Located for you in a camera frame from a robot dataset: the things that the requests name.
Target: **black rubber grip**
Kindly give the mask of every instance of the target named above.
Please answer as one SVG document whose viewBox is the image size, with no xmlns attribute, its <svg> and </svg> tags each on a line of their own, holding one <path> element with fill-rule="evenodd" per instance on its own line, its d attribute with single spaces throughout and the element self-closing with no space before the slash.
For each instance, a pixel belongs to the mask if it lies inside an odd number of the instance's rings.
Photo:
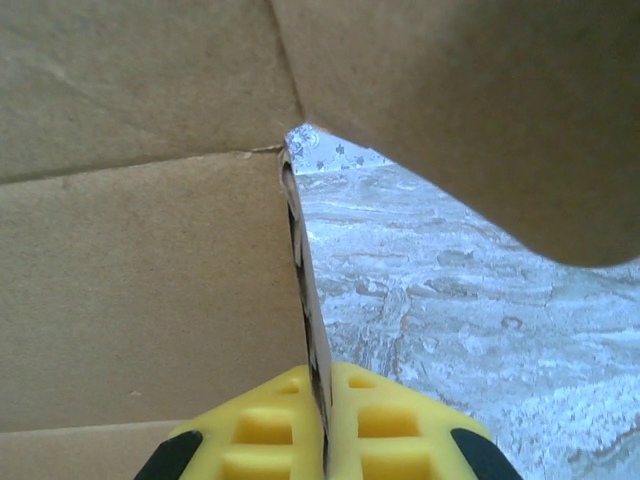
<svg viewBox="0 0 640 480">
<path fill-rule="evenodd" d="M 202 434 L 185 432 L 162 442 L 134 480 L 180 480 L 202 443 Z"/>
<path fill-rule="evenodd" d="M 451 436 L 478 480 L 522 480 L 497 445 L 482 435 L 456 428 Z"/>
</svg>

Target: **white marble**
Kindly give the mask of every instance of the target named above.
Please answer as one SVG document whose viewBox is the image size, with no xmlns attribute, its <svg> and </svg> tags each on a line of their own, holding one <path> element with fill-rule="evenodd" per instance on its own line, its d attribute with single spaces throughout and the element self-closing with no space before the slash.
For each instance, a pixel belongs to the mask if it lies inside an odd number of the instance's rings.
<svg viewBox="0 0 640 480">
<path fill-rule="evenodd" d="M 374 152 L 299 138 L 334 359 L 476 417 L 525 478 L 640 478 L 640 262 L 555 264 Z"/>
</svg>

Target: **marble surface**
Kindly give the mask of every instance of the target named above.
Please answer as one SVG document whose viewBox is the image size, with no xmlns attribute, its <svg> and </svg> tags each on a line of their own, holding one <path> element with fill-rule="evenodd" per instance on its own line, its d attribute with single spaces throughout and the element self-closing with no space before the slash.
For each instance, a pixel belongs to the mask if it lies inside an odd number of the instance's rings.
<svg viewBox="0 0 640 480">
<path fill-rule="evenodd" d="M 375 152 L 289 144 L 335 360 L 474 416 L 525 478 L 640 478 L 640 262 L 555 264 Z"/>
</svg>

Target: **cardboard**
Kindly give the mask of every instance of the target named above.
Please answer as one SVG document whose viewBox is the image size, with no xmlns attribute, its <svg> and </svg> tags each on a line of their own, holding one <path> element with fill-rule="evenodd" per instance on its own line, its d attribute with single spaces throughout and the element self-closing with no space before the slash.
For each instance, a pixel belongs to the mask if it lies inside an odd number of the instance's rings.
<svg viewBox="0 0 640 480">
<path fill-rule="evenodd" d="M 2 477 L 131 478 L 162 422 L 307 360 L 329 441 L 328 343 L 278 159 L 304 121 L 558 261 L 640 254 L 639 8 L 3 5 Z"/>
</svg>

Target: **cardboard box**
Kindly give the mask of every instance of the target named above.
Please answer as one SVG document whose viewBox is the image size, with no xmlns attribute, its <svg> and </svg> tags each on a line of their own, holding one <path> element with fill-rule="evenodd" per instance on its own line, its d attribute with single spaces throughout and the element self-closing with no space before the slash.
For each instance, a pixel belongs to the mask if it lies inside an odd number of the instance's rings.
<svg viewBox="0 0 640 480">
<path fill-rule="evenodd" d="M 176 421 L 307 360 L 278 160 L 304 121 L 556 260 L 637 256 L 637 13 L 5 2 L 3 478 L 131 478 Z"/>
</svg>

